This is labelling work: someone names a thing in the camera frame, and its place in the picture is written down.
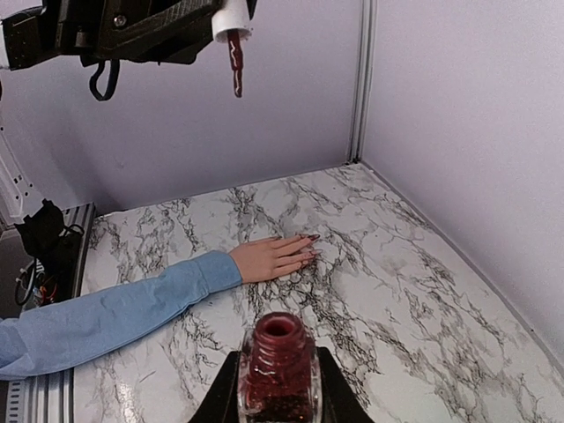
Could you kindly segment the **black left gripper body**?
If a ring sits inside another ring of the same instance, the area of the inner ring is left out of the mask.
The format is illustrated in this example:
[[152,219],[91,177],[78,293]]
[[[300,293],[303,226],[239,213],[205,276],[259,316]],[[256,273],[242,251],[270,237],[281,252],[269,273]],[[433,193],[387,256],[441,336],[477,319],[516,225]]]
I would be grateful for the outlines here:
[[107,1],[43,1],[40,57],[101,57],[100,29]]

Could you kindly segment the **blue sleeved forearm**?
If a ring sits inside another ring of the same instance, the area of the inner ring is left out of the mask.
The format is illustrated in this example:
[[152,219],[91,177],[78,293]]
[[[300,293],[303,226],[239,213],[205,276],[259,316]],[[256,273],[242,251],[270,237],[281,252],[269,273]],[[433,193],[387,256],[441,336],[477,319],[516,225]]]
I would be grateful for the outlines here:
[[237,287],[226,253],[209,252],[159,276],[34,308],[1,322],[1,378],[22,380],[80,366],[157,330],[208,295]]

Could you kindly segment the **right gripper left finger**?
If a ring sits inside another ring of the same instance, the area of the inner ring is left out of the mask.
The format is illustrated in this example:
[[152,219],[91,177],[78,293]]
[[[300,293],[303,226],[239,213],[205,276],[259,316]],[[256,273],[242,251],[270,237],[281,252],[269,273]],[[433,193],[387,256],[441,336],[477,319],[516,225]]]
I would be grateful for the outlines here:
[[237,405],[240,352],[230,352],[189,423],[239,423]]

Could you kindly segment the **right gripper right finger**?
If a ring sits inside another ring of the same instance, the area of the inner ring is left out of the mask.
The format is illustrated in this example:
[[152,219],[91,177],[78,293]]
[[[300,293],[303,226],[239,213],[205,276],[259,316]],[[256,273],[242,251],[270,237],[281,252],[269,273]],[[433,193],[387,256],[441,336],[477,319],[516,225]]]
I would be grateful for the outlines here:
[[374,423],[361,406],[337,362],[326,347],[318,347],[323,390],[322,423]]

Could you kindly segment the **red nail polish bottle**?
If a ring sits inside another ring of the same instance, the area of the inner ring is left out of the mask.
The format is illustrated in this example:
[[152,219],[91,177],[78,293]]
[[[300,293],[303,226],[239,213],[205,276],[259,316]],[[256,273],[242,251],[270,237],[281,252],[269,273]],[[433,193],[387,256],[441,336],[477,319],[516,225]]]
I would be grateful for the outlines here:
[[269,313],[245,333],[237,406],[240,422],[322,420],[322,377],[315,340],[297,315]]

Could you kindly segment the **mannequin hand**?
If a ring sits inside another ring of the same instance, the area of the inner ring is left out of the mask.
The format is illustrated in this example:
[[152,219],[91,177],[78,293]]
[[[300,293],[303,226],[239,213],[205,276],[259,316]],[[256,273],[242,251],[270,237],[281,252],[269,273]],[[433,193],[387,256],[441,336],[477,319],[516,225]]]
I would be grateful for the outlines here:
[[319,239],[319,234],[271,237],[243,243],[228,255],[243,284],[261,283],[291,275],[313,263],[320,254],[314,246]]

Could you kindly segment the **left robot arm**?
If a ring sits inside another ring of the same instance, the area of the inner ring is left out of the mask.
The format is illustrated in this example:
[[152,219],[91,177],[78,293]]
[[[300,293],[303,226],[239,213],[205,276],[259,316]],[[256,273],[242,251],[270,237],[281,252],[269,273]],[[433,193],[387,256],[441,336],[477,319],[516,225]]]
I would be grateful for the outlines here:
[[[241,96],[241,43],[252,32],[253,1],[45,1],[1,21],[1,66],[21,71],[58,56],[93,67],[93,97],[110,100],[121,63],[192,64],[212,42],[228,46],[234,93]],[[25,165],[49,161],[25,124],[1,127],[2,214],[30,262],[15,279],[15,301],[38,308],[78,295],[93,207],[68,211],[48,200]]]

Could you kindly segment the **white cap with brush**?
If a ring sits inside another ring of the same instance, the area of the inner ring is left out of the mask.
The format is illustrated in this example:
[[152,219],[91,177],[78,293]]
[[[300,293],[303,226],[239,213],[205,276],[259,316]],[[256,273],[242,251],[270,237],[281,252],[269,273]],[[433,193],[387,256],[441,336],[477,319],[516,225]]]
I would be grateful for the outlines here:
[[244,0],[223,1],[211,18],[212,38],[228,47],[229,61],[233,73],[234,95],[243,95],[242,74],[244,67],[241,43],[251,34],[250,12]]

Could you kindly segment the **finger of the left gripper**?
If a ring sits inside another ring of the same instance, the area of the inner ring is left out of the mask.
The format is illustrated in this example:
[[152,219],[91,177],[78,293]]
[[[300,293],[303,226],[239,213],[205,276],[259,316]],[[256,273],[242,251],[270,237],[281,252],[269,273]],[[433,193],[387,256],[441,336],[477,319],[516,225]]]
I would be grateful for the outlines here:
[[101,57],[194,57],[212,41],[220,1],[107,1]]
[[255,1],[124,1],[127,19],[124,60],[136,63],[195,62],[213,41],[234,32],[250,36]]

